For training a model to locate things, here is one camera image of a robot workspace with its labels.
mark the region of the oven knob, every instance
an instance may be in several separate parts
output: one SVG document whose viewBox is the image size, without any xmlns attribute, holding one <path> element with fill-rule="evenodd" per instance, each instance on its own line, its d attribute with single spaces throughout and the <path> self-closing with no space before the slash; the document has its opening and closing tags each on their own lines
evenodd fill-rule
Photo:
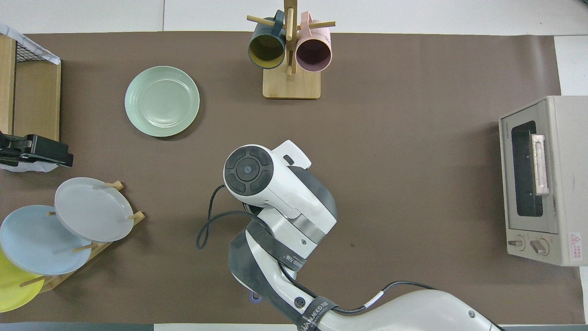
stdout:
<svg viewBox="0 0 588 331">
<path fill-rule="evenodd" d="M 545 256 L 549 254 L 549 243 L 545 239 L 531 240 L 531 247 L 538 255 Z"/>
<path fill-rule="evenodd" d="M 515 246 L 519 250 L 524 250 L 524 238 L 522 236 L 517 236 L 516 240 L 509 240 L 506 242 L 509 246 Z"/>
</svg>

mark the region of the mug handle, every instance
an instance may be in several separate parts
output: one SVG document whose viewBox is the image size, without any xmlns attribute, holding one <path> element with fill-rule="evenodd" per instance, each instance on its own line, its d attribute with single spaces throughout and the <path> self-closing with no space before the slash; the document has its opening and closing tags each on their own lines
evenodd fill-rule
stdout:
<svg viewBox="0 0 588 331">
<path fill-rule="evenodd" d="M 284 26 L 284 12 L 278 9 L 278 11 L 276 11 L 276 15 L 273 17 L 273 21 L 275 23 L 273 24 L 272 28 L 272 35 L 279 36 L 280 31 Z"/>
<path fill-rule="evenodd" d="M 312 30 L 310 30 L 310 23 L 312 22 L 312 17 L 310 16 L 309 11 L 305 11 L 302 13 L 302 19 L 300 20 L 300 30 L 305 31 L 309 36 L 312 35 Z"/>
</svg>

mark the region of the pink mug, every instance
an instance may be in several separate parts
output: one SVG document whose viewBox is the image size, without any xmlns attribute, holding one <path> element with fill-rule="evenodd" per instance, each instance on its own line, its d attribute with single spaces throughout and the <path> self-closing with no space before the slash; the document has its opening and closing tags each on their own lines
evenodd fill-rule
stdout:
<svg viewBox="0 0 588 331">
<path fill-rule="evenodd" d="M 313 23 L 319 21 L 313 20 L 310 12 L 303 12 L 296 43 L 296 62 L 303 70 L 319 72 L 329 66 L 333 51 L 329 28 L 310 29 L 309 24 Z"/>
</svg>

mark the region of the oven window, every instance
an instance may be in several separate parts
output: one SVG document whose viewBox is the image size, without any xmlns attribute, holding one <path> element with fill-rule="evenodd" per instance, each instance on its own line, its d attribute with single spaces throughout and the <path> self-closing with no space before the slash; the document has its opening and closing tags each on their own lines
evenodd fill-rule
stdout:
<svg viewBox="0 0 588 331">
<path fill-rule="evenodd" d="M 534 133 L 537 133 L 535 121 L 530 121 L 514 127 L 510 135 L 513 144 L 516 211 L 519 216 L 540 217 L 543 215 L 542 199 L 533 192 L 531 134 Z"/>
</svg>

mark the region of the plate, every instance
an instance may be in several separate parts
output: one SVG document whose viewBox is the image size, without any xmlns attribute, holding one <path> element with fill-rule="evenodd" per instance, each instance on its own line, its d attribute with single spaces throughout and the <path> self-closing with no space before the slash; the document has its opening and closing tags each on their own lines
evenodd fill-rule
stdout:
<svg viewBox="0 0 588 331">
<path fill-rule="evenodd" d="M 124 238 L 134 224 L 128 219 L 131 205 L 119 191 L 86 177 L 66 180 L 57 188 L 55 213 L 72 233 L 101 243 Z"/>
<path fill-rule="evenodd" d="M 0 313 L 8 312 L 27 304 L 43 287 L 45 283 L 41 280 L 25 287 L 21 283 L 39 277 L 38 274 L 26 272 L 15 266 L 6 255 L 0 250 Z"/>
<path fill-rule="evenodd" d="M 0 226 L 0 245 L 17 267 L 34 274 L 57 275 L 78 270 L 90 249 L 73 253 L 89 241 L 64 228 L 50 206 L 26 206 L 10 213 Z"/>
<path fill-rule="evenodd" d="M 200 95 L 194 80 L 180 69 L 149 68 L 129 84 L 126 115 L 139 131 L 168 137 L 185 130 L 196 118 Z"/>
</svg>

